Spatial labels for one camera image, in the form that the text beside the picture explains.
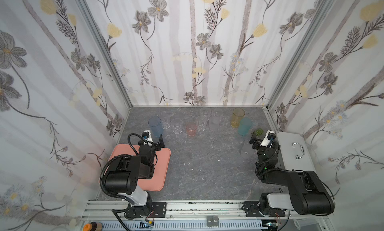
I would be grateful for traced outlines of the tall blue plastic cup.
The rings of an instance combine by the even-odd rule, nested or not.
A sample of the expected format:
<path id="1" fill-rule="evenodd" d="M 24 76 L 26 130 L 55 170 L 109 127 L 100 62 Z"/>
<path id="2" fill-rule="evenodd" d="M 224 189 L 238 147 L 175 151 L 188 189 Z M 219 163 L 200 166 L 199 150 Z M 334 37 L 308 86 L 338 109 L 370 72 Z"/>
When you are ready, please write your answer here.
<path id="1" fill-rule="evenodd" d="M 156 138 L 159 138 L 163 132 L 162 120 L 158 116 L 153 116 L 148 120 L 148 125 L 150 126 L 152 135 Z"/>

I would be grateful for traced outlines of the tall teal plastic cup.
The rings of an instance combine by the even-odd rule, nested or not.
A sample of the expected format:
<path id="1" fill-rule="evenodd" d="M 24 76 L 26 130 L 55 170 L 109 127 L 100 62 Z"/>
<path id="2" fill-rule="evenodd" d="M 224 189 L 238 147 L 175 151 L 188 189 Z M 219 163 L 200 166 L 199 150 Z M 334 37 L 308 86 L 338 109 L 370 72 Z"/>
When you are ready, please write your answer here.
<path id="1" fill-rule="evenodd" d="M 250 118 L 244 117 L 239 124 L 238 134 L 241 136 L 246 136 L 249 130 L 252 128 L 253 122 Z"/>

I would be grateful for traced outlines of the tall yellow plastic cup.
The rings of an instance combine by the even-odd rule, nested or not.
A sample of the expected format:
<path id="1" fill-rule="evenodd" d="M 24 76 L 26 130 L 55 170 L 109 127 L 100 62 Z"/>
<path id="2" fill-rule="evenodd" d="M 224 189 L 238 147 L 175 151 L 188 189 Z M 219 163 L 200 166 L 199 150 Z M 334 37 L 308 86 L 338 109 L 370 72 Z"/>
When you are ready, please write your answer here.
<path id="1" fill-rule="evenodd" d="M 241 120 L 245 116 L 245 111 L 242 108 L 235 108 L 232 112 L 231 126 L 237 128 L 240 125 Z"/>

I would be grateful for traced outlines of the pink plastic tray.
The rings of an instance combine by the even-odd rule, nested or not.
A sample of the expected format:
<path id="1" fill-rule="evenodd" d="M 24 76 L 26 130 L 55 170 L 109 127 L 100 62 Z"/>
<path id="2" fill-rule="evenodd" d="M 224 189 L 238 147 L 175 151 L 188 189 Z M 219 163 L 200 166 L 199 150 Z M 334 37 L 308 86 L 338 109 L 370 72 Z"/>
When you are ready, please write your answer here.
<path id="1" fill-rule="evenodd" d="M 109 160 L 111 160 L 114 156 L 121 154 L 136 155 L 128 144 L 119 144 L 114 148 Z M 162 148 L 160 151 L 157 151 L 156 154 L 158 160 L 155 165 L 153 177 L 150 180 L 140 179 L 138 181 L 138 185 L 144 191 L 159 192 L 163 189 L 166 181 L 167 170 L 171 158 L 171 150 L 169 148 Z"/>

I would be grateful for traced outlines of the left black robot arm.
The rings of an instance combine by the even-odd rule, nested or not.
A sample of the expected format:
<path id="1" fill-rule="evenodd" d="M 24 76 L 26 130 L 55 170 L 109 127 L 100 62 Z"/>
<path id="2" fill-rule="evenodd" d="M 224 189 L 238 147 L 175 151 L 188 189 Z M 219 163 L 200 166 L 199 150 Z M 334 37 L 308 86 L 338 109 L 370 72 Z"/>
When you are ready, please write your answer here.
<path id="1" fill-rule="evenodd" d="M 150 133 L 128 135 L 128 145 L 134 155 L 120 154 L 112 157 L 103 167 L 99 184 L 104 194 L 129 203 L 124 210 L 112 210 L 120 221 L 119 213 L 133 220 L 136 217 L 148 218 L 154 211 L 151 195 L 139 187 L 139 180 L 150 180 L 158 162 L 156 152 L 165 147 L 163 136 L 153 142 Z"/>

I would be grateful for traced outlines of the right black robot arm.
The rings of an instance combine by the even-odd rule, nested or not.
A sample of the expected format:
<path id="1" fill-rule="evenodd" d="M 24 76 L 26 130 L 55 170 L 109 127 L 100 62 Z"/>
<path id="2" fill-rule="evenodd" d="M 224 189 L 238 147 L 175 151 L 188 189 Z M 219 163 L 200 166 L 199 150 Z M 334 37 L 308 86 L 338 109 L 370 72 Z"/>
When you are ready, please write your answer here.
<path id="1" fill-rule="evenodd" d="M 249 145 L 257 151 L 258 179 L 288 189 L 287 193 L 263 193 L 258 203 L 261 215 L 270 216 L 279 210 L 314 216 L 334 212 L 334 195 L 318 177 L 301 135 L 268 131 L 261 137 L 254 131 Z"/>

